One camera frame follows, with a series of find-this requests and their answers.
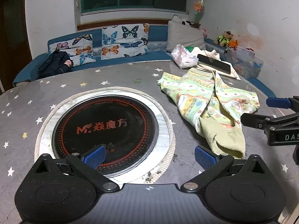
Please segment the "artificial flower bouquet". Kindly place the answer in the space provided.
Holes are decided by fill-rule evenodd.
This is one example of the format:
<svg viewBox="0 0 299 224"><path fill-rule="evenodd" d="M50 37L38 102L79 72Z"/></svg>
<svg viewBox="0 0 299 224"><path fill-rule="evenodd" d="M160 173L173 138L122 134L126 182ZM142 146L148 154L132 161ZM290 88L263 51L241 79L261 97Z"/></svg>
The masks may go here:
<svg viewBox="0 0 299 224"><path fill-rule="evenodd" d="M203 0L198 0L194 3L194 10L196 11L195 13L195 19L198 24L200 24L200 20L202 19L204 15L204 1Z"/></svg>

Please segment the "colourful patterned baby garment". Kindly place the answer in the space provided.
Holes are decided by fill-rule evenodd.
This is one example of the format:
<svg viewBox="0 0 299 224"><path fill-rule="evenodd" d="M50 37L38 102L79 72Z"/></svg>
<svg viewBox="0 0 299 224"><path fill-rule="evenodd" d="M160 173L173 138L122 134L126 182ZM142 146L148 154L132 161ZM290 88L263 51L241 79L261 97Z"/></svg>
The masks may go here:
<svg viewBox="0 0 299 224"><path fill-rule="evenodd" d="M213 153L245 156L241 116L258 110L258 95L233 88L217 72L191 68L179 77L163 73L158 85L178 107L181 116L204 137Z"/></svg>

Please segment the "grey plain pillow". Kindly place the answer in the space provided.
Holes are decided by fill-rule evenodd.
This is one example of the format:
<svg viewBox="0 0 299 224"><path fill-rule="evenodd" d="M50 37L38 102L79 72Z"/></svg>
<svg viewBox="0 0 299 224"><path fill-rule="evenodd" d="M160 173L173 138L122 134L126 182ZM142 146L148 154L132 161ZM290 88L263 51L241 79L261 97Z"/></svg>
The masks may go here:
<svg viewBox="0 0 299 224"><path fill-rule="evenodd" d="M166 50L168 52L172 52L177 45L182 45L185 48L188 46L193 46L198 47L201 50L206 49L202 31L193 27L169 21Z"/></svg>

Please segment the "black round induction cooktop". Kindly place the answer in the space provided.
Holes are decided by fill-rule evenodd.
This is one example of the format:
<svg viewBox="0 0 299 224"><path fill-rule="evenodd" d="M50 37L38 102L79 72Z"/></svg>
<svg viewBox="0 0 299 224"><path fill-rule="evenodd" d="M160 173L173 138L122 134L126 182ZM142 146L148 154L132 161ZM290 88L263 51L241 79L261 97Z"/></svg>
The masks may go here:
<svg viewBox="0 0 299 224"><path fill-rule="evenodd" d="M98 96L63 114L54 128L52 146L56 157L65 158L103 145L105 160L97 171L117 176L149 156L158 132L158 122L147 104L128 96Z"/></svg>

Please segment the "panda plush toy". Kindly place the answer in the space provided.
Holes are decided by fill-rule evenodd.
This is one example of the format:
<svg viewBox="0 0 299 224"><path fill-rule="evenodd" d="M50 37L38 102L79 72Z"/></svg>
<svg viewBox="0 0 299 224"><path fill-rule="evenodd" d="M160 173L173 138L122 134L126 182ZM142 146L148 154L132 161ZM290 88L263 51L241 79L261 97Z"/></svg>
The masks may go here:
<svg viewBox="0 0 299 224"><path fill-rule="evenodd" d="M174 15L171 19L172 22L182 24L185 26L193 27L193 28L199 28L199 25L197 23L190 22L186 19L179 18L178 15Z"/></svg>

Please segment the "black backpack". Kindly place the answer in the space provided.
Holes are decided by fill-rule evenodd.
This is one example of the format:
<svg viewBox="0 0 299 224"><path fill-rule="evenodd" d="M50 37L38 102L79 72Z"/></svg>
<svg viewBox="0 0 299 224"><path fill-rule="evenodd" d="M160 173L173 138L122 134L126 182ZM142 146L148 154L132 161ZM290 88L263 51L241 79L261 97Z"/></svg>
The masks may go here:
<svg viewBox="0 0 299 224"><path fill-rule="evenodd" d="M38 79L71 71L73 61L67 52L55 50L38 69Z"/></svg>

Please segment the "cream folded cloth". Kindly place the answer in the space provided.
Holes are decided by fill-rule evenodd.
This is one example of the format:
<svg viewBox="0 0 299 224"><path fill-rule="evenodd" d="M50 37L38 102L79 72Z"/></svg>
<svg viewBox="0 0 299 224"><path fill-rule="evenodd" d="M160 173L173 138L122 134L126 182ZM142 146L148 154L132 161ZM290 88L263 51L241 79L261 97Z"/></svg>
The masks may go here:
<svg viewBox="0 0 299 224"><path fill-rule="evenodd" d="M220 59L219 53L216 50L211 52L201 50L199 47L188 46L186 49L192 56L197 56L198 64L196 67L204 71L216 71L219 75L224 75L229 78L241 80L232 64Z"/></svg>

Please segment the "orange plush toy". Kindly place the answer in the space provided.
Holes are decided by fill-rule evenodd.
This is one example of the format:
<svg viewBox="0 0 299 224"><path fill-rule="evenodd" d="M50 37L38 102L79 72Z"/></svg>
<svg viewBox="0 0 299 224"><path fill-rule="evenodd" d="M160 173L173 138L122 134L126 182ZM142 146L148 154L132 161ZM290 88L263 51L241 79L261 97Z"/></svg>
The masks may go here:
<svg viewBox="0 0 299 224"><path fill-rule="evenodd" d="M228 43L228 48L231 48L233 50L236 50L238 46L238 41L237 40L230 40Z"/></svg>

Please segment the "clear plastic storage box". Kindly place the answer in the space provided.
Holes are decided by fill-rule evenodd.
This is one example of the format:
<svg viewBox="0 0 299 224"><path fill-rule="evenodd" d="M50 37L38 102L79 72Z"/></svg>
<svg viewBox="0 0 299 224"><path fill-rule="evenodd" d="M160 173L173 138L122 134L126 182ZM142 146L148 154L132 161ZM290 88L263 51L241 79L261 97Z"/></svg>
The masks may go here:
<svg viewBox="0 0 299 224"><path fill-rule="evenodd" d="M226 60L246 79L257 78L263 66L263 60L256 57L254 51L239 46L235 50L227 48Z"/></svg>

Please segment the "black tablet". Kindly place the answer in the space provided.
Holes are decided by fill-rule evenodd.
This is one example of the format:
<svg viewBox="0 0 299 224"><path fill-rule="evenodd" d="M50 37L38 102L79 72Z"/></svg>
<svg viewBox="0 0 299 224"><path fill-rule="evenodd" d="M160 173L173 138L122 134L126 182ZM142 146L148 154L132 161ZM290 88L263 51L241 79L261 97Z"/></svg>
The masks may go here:
<svg viewBox="0 0 299 224"><path fill-rule="evenodd" d="M210 66L216 70L219 70L221 72L224 72L226 74L231 74L231 66L227 63L224 63L222 61L209 58L207 56L198 54L197 58L201 64L204 64L206 66Z"/></svg>

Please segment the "pink white plastic bag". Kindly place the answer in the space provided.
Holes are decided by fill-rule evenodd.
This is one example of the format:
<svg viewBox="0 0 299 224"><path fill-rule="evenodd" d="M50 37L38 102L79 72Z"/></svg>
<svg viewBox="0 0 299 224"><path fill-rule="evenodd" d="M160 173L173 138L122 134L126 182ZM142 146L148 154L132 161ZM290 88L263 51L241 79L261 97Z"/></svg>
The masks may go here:
<svg viewBox="0 0 299 224"><path fill-rule="evenodd" d="M171 56L180 69L194 67L198 64L198 58L193 56L184 46L177 45L171 52Z"/></svg>

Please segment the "blue sofa bench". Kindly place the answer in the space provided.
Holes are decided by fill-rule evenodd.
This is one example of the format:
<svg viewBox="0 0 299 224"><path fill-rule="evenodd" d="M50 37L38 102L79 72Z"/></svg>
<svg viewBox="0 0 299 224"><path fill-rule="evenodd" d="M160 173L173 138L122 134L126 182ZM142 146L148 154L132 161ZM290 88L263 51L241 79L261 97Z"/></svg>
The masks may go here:
<svg viewBox="0 0 299 224"><path fill-rule="evenodd" d="M95 62L72 67L71 71L78 71L88 68L103 67L124 63L143 62L143 61L162 61L170 60L170 53L166 52L168 26L166 25L151 25L149 27L148 51L145 55L137 55L135 57L129 55L123 58L115 58L102 60L100 58L102 30L94 29L79 33L68 34L48 41L48 45L58 44L61 41L74 40L82 38L83 35L90 34L93 37L93 58ZM25 66L15 77L13 86L17 87L22 82L31 82L38 79L38 68L48 58L49 53L38 55L27 66Z"/></svg>

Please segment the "teddy bear yellow vest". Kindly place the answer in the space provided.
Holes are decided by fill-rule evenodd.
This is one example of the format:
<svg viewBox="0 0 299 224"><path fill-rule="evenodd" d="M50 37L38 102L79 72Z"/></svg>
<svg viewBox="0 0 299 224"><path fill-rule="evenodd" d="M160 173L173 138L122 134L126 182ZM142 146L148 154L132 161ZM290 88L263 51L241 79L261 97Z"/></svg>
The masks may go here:
<svg viewBox="0 0 299 224"><path fill-rule="evenodd" d="M218 36L213 42L216 45L226 48L229 45L229 42L232 40L232 38L233 38L232 31L227 30L222 35Z"/></svg>

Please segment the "small butterfly pillow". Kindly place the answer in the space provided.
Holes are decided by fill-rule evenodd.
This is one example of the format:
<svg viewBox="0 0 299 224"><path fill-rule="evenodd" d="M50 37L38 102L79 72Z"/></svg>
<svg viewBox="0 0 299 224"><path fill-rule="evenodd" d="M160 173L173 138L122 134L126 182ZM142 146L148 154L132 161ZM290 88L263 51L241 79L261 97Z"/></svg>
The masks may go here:
<svg viewBox="0 0 299 224"><path fill-rule="evenodd" d="M92 34L84 34L67 41L59 41L48 45L49 55L55 50L66 52L72 60L74 67L96 61L93 55Z"/></svg>

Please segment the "large butterfly pillow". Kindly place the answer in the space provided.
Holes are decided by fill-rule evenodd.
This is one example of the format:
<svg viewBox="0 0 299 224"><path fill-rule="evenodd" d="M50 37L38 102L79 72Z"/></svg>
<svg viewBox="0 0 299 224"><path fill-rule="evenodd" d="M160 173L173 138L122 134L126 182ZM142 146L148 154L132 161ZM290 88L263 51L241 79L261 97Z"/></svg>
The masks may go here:
<svg viewBox="0 0 299 224"><path fill-rule="evenodd" d="M146 55L149 30L147 23L103 27L101 60Z"/></svg>

